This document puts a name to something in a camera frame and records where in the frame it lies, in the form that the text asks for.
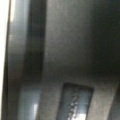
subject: glossy surface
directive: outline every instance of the glossy surface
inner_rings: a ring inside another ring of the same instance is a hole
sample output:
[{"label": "glossy surface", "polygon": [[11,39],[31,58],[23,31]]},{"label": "glossy surface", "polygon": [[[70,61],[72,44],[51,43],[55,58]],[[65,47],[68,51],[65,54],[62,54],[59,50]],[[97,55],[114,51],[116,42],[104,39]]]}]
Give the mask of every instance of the glossy surface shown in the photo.
[{"label": "glossy surface", "polygon": [[37,114],[41,93],[45,3],[43,0],[11,1],[8,73],[6,70],[8,120],[35,120]]}]

